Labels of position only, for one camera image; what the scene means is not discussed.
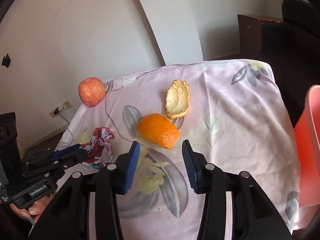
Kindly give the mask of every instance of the power cord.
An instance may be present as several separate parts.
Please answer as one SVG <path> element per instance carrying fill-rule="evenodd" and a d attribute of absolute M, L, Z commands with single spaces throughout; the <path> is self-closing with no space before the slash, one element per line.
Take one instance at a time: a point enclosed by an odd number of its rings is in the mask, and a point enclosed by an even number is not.
<path fill-rule="evenodd" d="M 62 114 L 60 114 L 60 111 L 62 111 L 62 109 L 59 110 L 59 108 L 56 108 L 56 109 L 53 111 L 54 115 L 60 116 L 64 121 L 67 122 L 67 124 L 70 124 L 70 122 L 68 121 L 68 119 L 65 118 Z"/>

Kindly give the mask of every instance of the red apple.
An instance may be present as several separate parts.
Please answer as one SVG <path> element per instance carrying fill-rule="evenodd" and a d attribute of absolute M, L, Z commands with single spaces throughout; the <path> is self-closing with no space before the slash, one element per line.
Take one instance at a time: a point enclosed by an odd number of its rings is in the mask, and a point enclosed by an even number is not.
<path fill-rule="evenodd" d="M 96 106 L 104 99 L 106 88 L 99 78 L 91 77 L 80 82 L 78 92 L 87 106 Z"/>

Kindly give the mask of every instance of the floor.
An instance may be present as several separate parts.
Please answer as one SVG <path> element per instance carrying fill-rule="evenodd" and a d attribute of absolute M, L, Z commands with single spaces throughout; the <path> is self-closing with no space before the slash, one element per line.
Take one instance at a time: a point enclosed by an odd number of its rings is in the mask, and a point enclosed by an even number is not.
<path fill-rule="evenodd" d="M 33 159 L 33 156 L 35 153 L 45 151 L 49 148 L 55 149 L 56 146 L 58 145 L 63 133 L 59 133 L 56 136 L 51 137 L 50 139 L 38 144 L 37 146 L 34 146 L 30 149 L 28 149 L 23 157 L 23 161 L 27 162 L 31 159 Z"/>

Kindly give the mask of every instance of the white wall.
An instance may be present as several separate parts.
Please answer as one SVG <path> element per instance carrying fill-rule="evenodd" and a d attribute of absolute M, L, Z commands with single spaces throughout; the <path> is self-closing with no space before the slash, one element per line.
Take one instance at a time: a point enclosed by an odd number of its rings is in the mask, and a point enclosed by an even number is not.
<path fill-rule="evenodd" d="M 138 0 L 16 0 L 0 25 L 0 113 L 15 111 L 27 147 L 63 126 L 49 112 L 81 104 L 81 80 L 102 80 L 164 65 Z"/>
<path fill-rule="evenodd" d="M 27 147 L 65 123 L 49 112 L 81 80 L 240 52 L 238 14 L 281 17 L 282 0 L 16 0 L 0 24 L 0 114 L 17 114 Z"/>

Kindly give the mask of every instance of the human hand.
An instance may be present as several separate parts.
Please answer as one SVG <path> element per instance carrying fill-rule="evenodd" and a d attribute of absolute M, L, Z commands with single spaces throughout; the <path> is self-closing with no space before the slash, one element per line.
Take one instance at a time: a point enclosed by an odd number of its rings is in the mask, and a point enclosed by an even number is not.
<path fill-rule="evenodd" d="M 54 194 L 50 194 L 49 196 L 45 196 L 38 201 L 36 201 L 29 209 L 18 209 L 13 203 L 10 204 L 12 211 L 23 220 L 28 220 L 28 218 L 32 215 L 35 216 L 34 220 L 37 222 L 42 215 L 45 208 L 48 206 L 50 201 L 52 200 Z"/>

